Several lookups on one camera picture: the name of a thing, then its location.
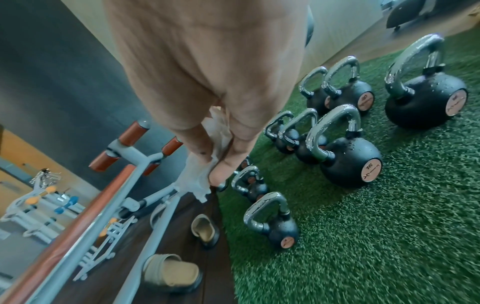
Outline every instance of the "black kettlebell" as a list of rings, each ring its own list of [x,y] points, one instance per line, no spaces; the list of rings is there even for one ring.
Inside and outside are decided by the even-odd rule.
[[[248,166],[252,165],[252,161],[250,160],[250,156],[247,155],[246,158],[241,162],[241,164],[238,166],[238,168],[233,172],[234,175],[239,174],[243,169],[247,168]],[[255,172],[251,171],[244,176],[241,177],[240,181],[244,185],[249,185],[252,184],[256,181],[255,179]]]
[[[308,6],[308,14],[306,16],[306,42],[305,42],[305,47],[309,45],[310,39],[312,39],[312,36],[314,34],[314,27],[315,27],[315,21],[314,21],[314,15],[312,14],[312,9],[310,6]]]
[[[290,146],[294,151],[297,158],[304,162],[305,164],[313,165],[318,164],[319,161],[312,155],[309,149],[307,149],[305,140],[307,139],[307,133],[302,134],[301,136],[297,137],[290,137],[288,135],[289,130],[295,127],[295,125],[304,118],[310,117],[311,118],[311,127],[313,128],[317,124],[317,120],[319,116],[315,109],[305,109],[299,115],[295,116],[292,120],[290,120],[282,130],[278,133],[278,138],[285,141],[285,143]],[[325,149],[325,146],[328,144],[328,139],[325,136],[319,136],[318,145]]]
[[[351,77],[346,85],[336,89],[330,84],[332,77],[346,66],[351,66]],[[323,78],[321,87],[328,95],[325,105],[329,109],[340,105],[354,105],[361,115],[365,115],[374,105],[372,87],[360,81],[360,63],[355,56],[348,56],[337,62]]]
[[[419,52],[429,51],[421,76],[404,84],[403,66]],[[385,104],[388,119],[402,128],[428,129],[455,116],[469,96],[465,83],[444,73],[444,39],[438,34],[420,38],[403,51],[390,66],[385,87],[390,97]]]
[[[250,172],[255,173],[255,182],[248,185],[247,188],[240,186],[241,178]],[[248,166],[237,174],[231,181],[231,187],[246,196],[251,203],[255,203],[269,192],[269,187],[265,184],[264,178],[260,177],[260,171],[256,166]]]
[[[345,137],[336,139],[321,149],[316,142],[334,122],[348,117]],[[358,188],[374,181],[382,170],[382,155],[369,141],[362,138],[360,113],[353,105],[341,105],[320,118],[307,135],[306,147],[320,161],[325,177],[340,187]]]
[[[278,203],[278,214],[267,223],[259,223],[254,217],[265,207]],[[299,228],[292,218],[287,200],[279,192],[270,192],[250,206],[243,216],[243,222],[252,231],[264,234],[277,249],[291,248],[299,241]]]
[[[308,91],[305,88],[305,85],[307,81],[309,81],[314,75],[322,74],[325,76],[327,72],[328,71],[326,67],[314,68],[298,84],[300,93],[306,98],[306,107],[315,109],[320,116],[323,116],[330,111],[330,109],[325,105],[325,100],[327,99],[328,94],[322,89],[321,85],[318,89],[313,90],[313,92]]]
[[[284,117],[288,117],[289,120],[291,120],[294,115],[290,111],[283,111],[278,113],[265,127],[263,133],[265,134],[265,136],[267,136],[273,141],[276,148],[281,153],[292,154],[294,153],[294,150],[279,138],[279,131],[284,127]],[[293,129],[288,132],[288,135],[293,138],[300,136],[299,133]]]

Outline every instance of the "beige slipper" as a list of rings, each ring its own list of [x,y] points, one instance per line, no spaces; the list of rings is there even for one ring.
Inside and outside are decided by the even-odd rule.
[[[151,288],[187,293],[200,285],[202,272],[196,264],[183,262],[176,254],[154,254],[146,260],[142,278]]]
[[[214,247],[219,241],[220,230],[205,214],[199,214],[191,222],[191,232],[205,248]]]

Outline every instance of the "artificial turf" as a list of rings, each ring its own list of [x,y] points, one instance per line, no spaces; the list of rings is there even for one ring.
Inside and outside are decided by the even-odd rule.
[[[367,187],[336,187],[319,166],[279,153],[261,135],[251,159],[287,198],[301,236],[278,253],[244,225],[244,197],[231,188],[219,195],[239,304],[480,302],[480,29],[447,37],[445,46],[446,72],[463,79],[469,98],[427,131],[400,129],[385,116],[384,77],[399,53],[361,64],[376,96],[364,137],[383,156]],[[305,104],[295,89],[285,109],[298,114]],[[327,135],[334,140],[345,128]]]

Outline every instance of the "hand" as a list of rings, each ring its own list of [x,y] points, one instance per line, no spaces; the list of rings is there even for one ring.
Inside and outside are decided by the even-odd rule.
[[[305,0],[105,0],[131,86],[154,118],[205,162],[201,125],[213,105],[229,112],[233,139],[212,170],[224,182],[284,107],[307,33]]]

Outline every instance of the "kettlebell weight label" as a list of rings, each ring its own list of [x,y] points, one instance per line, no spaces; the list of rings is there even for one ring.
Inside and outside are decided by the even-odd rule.
[[[325,98],[325,107],[330,109],[330,95]]]
[[[291,236],[285,237],[283,240],[280,242],[280,246],[283,249],[288,249],[291,248],[295,244],[295,239]]]
[[[357,107],[360,111],[366,111],[374,104],[374,95],[371,92],[363,93],[358,99]]]
[[[382,170],[382,162],[379,159],[369,160],[361,170],[361,178],[365,183],[374,181]]]
[[[455,91],[446,103],[445,113],[448,116],[455,116],[464,107],[467,102],[467,92],[463,89]]]

